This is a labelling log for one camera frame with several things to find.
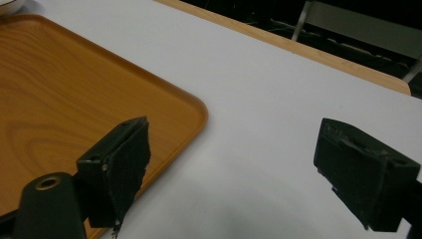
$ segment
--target white tabletop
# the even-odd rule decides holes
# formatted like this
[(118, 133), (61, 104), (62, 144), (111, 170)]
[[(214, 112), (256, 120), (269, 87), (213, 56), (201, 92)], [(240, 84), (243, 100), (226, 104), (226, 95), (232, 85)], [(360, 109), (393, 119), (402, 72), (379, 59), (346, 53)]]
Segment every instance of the white tabletop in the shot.
[(331, 118), (422, 162), (420, 100), (152, 0), (28, 0), (24, 12), (208, 108), (204, 131), (132, 205), (119, 238), (406, 237), (404, 220), (398, 233), (365, 231), (313, 159), (320, 121)]

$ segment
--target chair backrest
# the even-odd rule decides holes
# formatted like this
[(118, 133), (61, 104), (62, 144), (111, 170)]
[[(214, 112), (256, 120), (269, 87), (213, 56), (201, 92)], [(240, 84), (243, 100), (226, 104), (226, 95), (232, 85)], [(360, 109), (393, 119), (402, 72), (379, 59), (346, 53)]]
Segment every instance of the chair backrest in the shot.
[(422, 30), (310, 0), (305, 3), (292, 40), (298, 40), (305, 23), (416, 59), (402, 78), (407, 83), (422, 69)]

